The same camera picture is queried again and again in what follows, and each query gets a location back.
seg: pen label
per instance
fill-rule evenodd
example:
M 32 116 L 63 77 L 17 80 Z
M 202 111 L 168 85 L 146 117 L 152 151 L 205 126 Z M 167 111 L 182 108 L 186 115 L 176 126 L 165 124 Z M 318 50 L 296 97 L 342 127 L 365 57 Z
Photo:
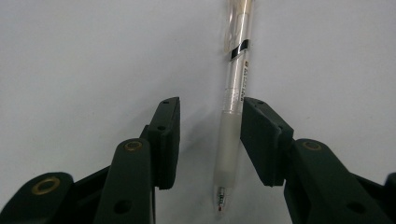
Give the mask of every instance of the pen label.
M 243 70 L 242 82 L 241 82 L 241 95 L 239 97 L 241 102 L 243 102 L 245 98 L 245 91 L 247 89 L 247 80 L 248 80 L 248 61 L 244 61 L 244 70 Z

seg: clear plastic pen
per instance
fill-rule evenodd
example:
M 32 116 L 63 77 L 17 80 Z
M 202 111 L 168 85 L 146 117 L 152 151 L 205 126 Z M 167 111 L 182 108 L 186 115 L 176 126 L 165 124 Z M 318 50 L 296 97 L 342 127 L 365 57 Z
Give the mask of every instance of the clear plastic pen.
M 243 101 L 248 77 L 248 49 L 254 0 L 229 1 L 229 29 L 224 50 L 230 54 L 229 75 L 219 129 L 214 173 L 216 210 L 223 214 L 235 181 Z

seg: gray background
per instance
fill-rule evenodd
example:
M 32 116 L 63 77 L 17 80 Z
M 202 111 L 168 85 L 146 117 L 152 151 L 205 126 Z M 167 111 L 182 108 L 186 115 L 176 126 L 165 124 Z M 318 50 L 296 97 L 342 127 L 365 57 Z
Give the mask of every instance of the gray background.
M 212 172 L 227 62 L 224 0 L 1 1 L 0 207 L 26 181 L 77 181 L 108 166 L 158 103 L 180 96 L 177 181 L 158 223 L 290 223 L 242 148 L 229 213 L 213 217 Z M 327 144 L 350 172 L 396 171 L 396 3 L 260 1 L 247 96 L 295 137 Z

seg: ballpoint pen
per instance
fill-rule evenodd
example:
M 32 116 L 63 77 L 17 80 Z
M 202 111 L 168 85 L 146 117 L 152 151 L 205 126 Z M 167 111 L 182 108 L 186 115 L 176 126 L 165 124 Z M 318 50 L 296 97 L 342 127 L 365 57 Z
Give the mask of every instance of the ballpoint pen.
M 214 172 L 216 210 L 222 215 L 235 181 L 243 101 L 248 77 L 248 49 L 254 0 L 228 0 L 229 27 L 224 50 L 230 54 L 229 75 L 219 128 Z

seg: black stripe on pen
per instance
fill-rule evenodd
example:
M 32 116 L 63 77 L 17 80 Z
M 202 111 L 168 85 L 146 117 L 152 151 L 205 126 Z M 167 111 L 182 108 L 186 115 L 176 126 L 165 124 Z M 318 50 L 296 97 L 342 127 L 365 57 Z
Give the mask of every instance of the black stripe on pen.
M 242 43 L 231 51 L 231 60 L 238 56 L 242 50 L 248 49 L 248 39 L 242 41 Z

